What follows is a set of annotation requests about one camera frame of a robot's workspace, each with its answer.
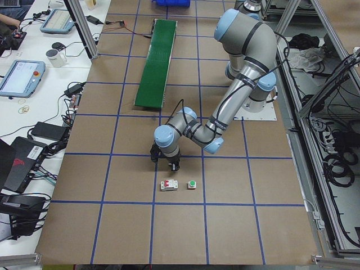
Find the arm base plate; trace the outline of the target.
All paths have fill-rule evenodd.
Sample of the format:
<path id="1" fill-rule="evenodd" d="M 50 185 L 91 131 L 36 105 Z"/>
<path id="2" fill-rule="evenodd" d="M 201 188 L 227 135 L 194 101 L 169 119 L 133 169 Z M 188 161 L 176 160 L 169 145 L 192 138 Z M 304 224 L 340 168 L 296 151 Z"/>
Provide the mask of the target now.
<path id="1" fill-rule="evenodd" d="M 267 99 L 262 102 L 255 102 L 251 99 L 247 101 L 242 106 L 242 117 L 244 120 L 257 120 L 257 121 L 277 121 L 277 116 L 275 108 L 272 102 L 269 102 L 272 99 L 269 94 Z"/>

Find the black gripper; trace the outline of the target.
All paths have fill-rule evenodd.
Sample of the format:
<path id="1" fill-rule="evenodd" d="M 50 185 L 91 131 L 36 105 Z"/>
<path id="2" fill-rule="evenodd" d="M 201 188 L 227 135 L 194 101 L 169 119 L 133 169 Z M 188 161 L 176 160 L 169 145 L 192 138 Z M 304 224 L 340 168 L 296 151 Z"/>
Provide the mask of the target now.
<path id="1" fill-rule="evenodd" d="M 159 159 L 167 159 L 170 163 L 171 171 L 179 171 L 179 162 L 181 158 L 180 152 L 171 157 L 165 156 L 160 147 L 154 142 L 150 150 L 150 158 L 153 163 L 157 163 Z"/>

